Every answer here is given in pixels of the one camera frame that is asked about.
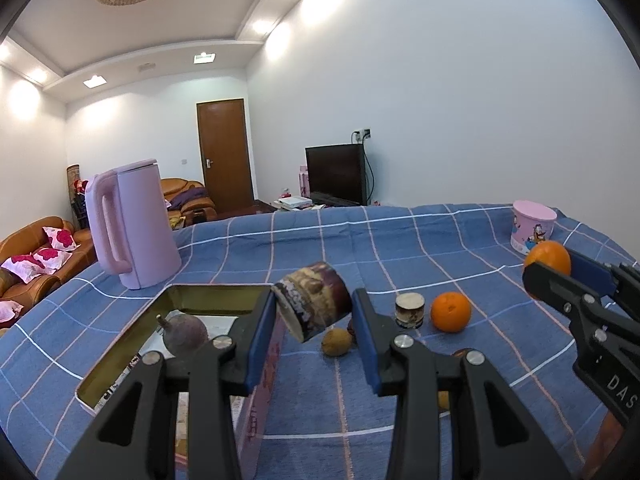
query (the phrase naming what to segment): television stand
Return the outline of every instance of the television stand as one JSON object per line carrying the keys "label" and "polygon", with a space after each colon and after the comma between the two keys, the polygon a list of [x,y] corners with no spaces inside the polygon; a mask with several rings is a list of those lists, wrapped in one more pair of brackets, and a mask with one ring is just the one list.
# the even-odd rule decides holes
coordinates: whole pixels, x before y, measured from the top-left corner
{"label": "television stand", "polygon": [[343,198],[337,198],[335,196],[327,195],[325,193],[312,192],[309,197],[314,204],[330,205],[332,207],[353,207],[359,206],[357,202],[351,200],[345,200]]}

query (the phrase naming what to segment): metal screw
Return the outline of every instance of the metal screw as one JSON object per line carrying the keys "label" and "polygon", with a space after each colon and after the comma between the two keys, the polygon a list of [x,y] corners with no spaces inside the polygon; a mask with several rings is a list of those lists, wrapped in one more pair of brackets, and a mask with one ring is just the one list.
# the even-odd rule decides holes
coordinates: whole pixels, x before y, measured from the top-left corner
{"label": "metal screw", "polygon": [[484,363],[484,354],[478,350],[471,350],[466,353],[466,360],[475,366]]}
{"label": "metal screw", "polygon": [[414,344],[414,338],[407,334],[400,334],[394,338],[394,345],[398,348],[409,348]]}
{"label": "metal screw", "polygon": [[604,343],[607,340],[607,333],[603,329],[597,328],[596,331],[593,333],[593,338],[598,343]]}
{"label": "metal screw", "polygon": [[213,338],[211,342],[218,350],[224,350],[225,348],[229,348],[233,344],[234,340],[228,335],[219,335],[218,337]]}
{"label": "metal screw", "polygon": [[160,352],[152,350],[151,352],[147,352],[142,356],[142,362],[145,365],[155,365],[160,361],[161,357],[162,356],[160,355]]}

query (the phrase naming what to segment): brown door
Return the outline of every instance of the brown door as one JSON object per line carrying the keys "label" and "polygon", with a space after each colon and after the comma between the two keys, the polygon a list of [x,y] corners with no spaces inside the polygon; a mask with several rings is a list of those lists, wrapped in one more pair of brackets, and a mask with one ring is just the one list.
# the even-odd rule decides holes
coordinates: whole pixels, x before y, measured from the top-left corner
{"label": "brown door", "polygon": [[244,100],[198,103],[202,171],[218,213],[252,206]]}

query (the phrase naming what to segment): black television screen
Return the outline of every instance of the black television screen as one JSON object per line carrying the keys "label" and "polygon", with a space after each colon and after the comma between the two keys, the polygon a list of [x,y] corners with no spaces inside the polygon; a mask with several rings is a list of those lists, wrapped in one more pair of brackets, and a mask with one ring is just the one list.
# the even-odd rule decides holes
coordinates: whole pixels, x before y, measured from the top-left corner
{"label": "black television screen", "polygon": [[367,205],[364,163],[362,144],[307,148],[309,191]]}

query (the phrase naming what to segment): pink and white cushion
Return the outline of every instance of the pink and white cushion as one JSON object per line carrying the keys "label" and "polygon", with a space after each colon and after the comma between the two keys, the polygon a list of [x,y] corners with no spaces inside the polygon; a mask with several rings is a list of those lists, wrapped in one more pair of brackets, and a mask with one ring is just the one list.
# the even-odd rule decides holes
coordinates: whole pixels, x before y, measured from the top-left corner
{"label": "pink and white cushion", "polygon": [[39,275],[47,273],[44,265],[30,254],[20,254],[19,256],[7,258],[1,267],[14,273],[24,283],[29,283]]}
{"label": "pink and white cushion", "polygon": [[0,301],[0,323],[11,321],[14,317],[18,317],[22,305],[17,301]]}
{"label": "pink and white cushion", "polygon": [[66,264],[66,261],[71,258],[71,253],[44,248],[35,251],[33,257],[44,265],[47,274],[53,274]]}
{"label": "pink and white cushion", "polygon": [[78,248],[71,231],[67,229],[56,229],[55,227],[43,227],[44,232],[49,237],[51,247],[59,251],[73,251]]}

